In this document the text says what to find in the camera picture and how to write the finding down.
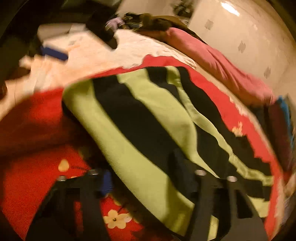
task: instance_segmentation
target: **red blanket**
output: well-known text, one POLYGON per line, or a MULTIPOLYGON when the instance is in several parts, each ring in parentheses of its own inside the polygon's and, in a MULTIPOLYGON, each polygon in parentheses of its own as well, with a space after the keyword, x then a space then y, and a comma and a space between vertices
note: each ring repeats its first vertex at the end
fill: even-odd
MULTIPOLYGON (((255 156, 270 163, 274 186, 265 228, 271 238, 276 225, 277 186, 282 173, 277 160, 268 152, 253 124, 247 117, 239 114, 227 95, 191 67, 172 57, 146 56, 141 66, 129 70, 118 68, 96 77, 130 72, 147 66, 168 65, 187 68, 194 84, 202 88, 216 104, 229 130, 241 122, 242 133, 247 135, 255 156)), ((89 169, 82 159, 88 159, 89 156, 83 154, 84 148, 81 148, 90 141, 89 137, 78 125, 63 116, 61 94, 61 89, 37 93, 16 106, 0 122, 0 133, 3 133, 0 138, 0 156, 5 156, 1 158, 0 164, 0 178, 3 181, 0 189, 1 207, 15 231, 23 239, 38 206, 56 178, 59 175, 69 178, 78 176, 89 169), (13 150, 16 149, 19 149, 18 157, 13 154, 13 150)), ((129 212, 128 216, 125 215, 126 224, 123 229, 122 224, 117 226, 115 223, 112 224, 113 228, 108 228, 114 241, 143 240, 144 237, 147 240, 171 240, 166 229, 159 230, 139 224, 137 218, 131 216, 132 211, 121 208, 111 196, 101 202, 101 208, 106 217, 129 212)))

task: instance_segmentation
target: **pink pillow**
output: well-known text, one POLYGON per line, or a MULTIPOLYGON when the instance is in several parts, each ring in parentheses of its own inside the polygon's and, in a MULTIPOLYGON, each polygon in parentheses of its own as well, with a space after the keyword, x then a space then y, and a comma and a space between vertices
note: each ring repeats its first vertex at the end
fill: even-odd
POLYGON ((262 80, 244 73, 220 51, 188 33, 177 28, 169 28, 165 35, 165 42, 197 62, 246 106, 258 107, 270 105, 276 101, 272 90, 262 80))

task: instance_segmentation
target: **white wall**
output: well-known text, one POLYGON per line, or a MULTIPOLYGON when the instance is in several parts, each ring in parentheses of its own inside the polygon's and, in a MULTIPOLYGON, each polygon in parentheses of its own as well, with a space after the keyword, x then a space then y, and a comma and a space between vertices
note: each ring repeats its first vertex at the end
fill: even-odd
POLYGON ((171 0, 124 0, 117 12, 120 16, 127 12, 137 14, 149 12, 152 15, 162 15, 168 1, 171 0))
POLYGON ((265 0, 229 0, 239 16, 225 10, 225 2, 199 0, 189 28, 236 66, 275 88, 295 54, 290 32, 265 0), (209 21, 212 27, 207 29, 209 21))
POLYGON ((296 104, 296 50, 274 91, 279 95, 288 93, 296 104))

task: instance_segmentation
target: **striped blanket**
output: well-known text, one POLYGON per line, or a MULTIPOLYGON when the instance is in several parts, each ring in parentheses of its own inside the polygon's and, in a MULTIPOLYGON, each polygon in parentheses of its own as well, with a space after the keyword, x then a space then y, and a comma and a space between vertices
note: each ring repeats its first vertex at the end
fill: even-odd
POLYGON ((203 169, 237 177, 259 216, 268 216, 274 183, 269 164, 254 157, 246 136, 228 130, 184 67, 88 79, 66 88, 63 104, 128 189, 173 232, 185 234, 194 208, 193 197, 179 185, 176 155, 191 167, 188 176, 203 169))

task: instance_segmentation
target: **blue cloth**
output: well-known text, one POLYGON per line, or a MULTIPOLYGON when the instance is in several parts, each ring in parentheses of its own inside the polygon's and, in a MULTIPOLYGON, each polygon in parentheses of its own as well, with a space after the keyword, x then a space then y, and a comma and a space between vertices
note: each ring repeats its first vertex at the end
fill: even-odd
POLYGON ((288 130, 288 136, 289 136, 289 139, 290 139, 290 144, 291 144, 291 148, 293 149, 294 148, 294 141, 293 141, 293 128, 292 128, 292 124, 291 124, 291 120, 290 120, 290 110, 289 110, 289 106, 287 105, 287 103, 284 101, 283 97, 280 96, 277 101, 276 101, 283 113, 284 113, 284 118, 285 118, 285 122, 287 124, 287 130, 288 130))
POLYGON ((68 55, 63 53, 63 52, 54 50, 54 49, 49 48, 49 47, 43 47, 43 46, 41 46, 40 49, 41 49, 41 53, 42 53, 43 56, 48 55, 48 56, 57 58, 57 59, 62 60, 62 61, 68 60, 68 55))
POLYGON ((113 188, 113 184, 112 184, 111 172, 106 170, 104 172, 103 183, 100 187, 100 192, 102 193, 103 196, 105 196, 107 193, 112 191, 112 188, 113 188))

